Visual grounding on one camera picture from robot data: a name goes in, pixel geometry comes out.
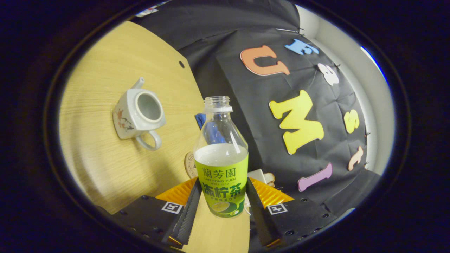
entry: wooden table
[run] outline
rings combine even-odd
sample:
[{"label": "wooden table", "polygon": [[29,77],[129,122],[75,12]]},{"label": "wooden table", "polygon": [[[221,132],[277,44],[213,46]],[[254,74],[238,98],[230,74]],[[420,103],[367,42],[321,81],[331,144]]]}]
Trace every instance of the wooden table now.
[{"label": "wooden table", "polygon": [[[112,110],[139,77],[166,114],[162,146],[121,140]],[[143,194],[156,196],[189,179],[184,157],[200,133],[203,99],[187,60],[147,29],[124,22],[100,39],[73,70],[63,95],[59,134],[69,171],[86,196],[115,213]],[[152,143],[150,136],[145,136]],[[249,216],[213,216],[200,198],[186,252],[247,252]]]}]

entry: lemon tea bottle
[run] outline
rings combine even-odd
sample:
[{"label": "lemon tea bottle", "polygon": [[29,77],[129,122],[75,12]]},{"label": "lemon tea bottle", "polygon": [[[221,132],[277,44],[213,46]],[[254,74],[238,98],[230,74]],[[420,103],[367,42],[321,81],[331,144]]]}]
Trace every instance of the lemon tea bottle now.
[{"label": "lemon tea bottle", "polygon": [[235,217],[244,207],[248,145],[231,121],[227,96],[205,99],[206,121],[194,147],[203,195],[218,217]]}]

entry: round coaster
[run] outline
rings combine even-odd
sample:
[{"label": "round coaster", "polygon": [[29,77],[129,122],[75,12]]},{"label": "round coaster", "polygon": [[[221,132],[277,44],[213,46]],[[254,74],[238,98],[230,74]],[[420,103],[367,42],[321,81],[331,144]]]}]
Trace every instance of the round coaster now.
[{"label": "round coaster", "polygon": [[195,166],[194,162],[194,154],[192,152],[186,154],[186,157],[184,158],[184,168],[186,169],[186,173],[188,173],[188,176],[190,178],[198,176],[197,167]]}]

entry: blue object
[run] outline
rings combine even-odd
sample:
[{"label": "blue object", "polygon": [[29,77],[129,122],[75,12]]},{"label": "blue object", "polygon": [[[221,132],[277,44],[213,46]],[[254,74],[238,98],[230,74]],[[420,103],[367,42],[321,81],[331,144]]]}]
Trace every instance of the blue object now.
[{"label": "blue object", "polygon": [[312,54],[312,52],[314,52],[316,54],[319,53],[319,51],[316,48],[306,44],[303,41],[299,41],[297,39],[294,39],[294,43],[292,43],[290,45],[285,45],[284,47],[296,52],[297,54],[301,54],[301,55],[303,55],[302,51],[305,51],[305,54]]},{"label": "blue object", "polygon": [[[206,121],[206,115],[199,113],[195,115],[195,120],[197,121],[198,127],[200,129],[203,127]],[[205,131],[203,136],[208,144],[226,143],[225,138],[220,133],[215,122],[208,122],[205,126]]]}]

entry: white wall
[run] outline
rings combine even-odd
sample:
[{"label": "white wall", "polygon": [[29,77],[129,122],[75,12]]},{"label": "white wall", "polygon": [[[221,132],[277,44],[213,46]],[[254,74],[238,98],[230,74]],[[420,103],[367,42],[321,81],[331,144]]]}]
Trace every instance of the white wall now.
[{"label": "white wall", "polygon": [[392,152],[395,118],[388,84],[375,63],[351,37],[316,14],[297,6],[300,33],[336,64],[355,91],[367,132],[367,168],[383,174]]}]

